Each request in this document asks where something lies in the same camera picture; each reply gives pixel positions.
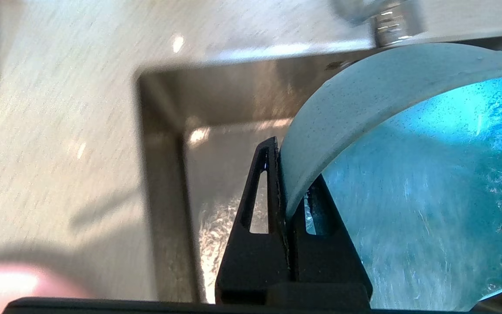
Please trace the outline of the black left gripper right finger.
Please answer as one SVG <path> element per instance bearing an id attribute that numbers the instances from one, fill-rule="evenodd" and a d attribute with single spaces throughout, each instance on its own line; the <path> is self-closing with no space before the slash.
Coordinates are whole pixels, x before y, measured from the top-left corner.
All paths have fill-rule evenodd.
<path id="1" fill-rule="evenodd" d="M 320 307 L 367 307 L 372 284 L 319 175 L 292 219 L 292 276 Z"/>

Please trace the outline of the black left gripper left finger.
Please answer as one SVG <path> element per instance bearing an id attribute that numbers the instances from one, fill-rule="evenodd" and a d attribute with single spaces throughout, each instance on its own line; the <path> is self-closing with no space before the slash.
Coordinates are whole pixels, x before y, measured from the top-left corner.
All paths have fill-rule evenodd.
<path id="1" fill-rule="evenodd" d="M 257 145 L 215 280 L 217 304 L 266 304 L 269 288 L 290 280 L 277 138 Z M 266 173 L 267 233 L 250 231 L 260 176 Z"/>

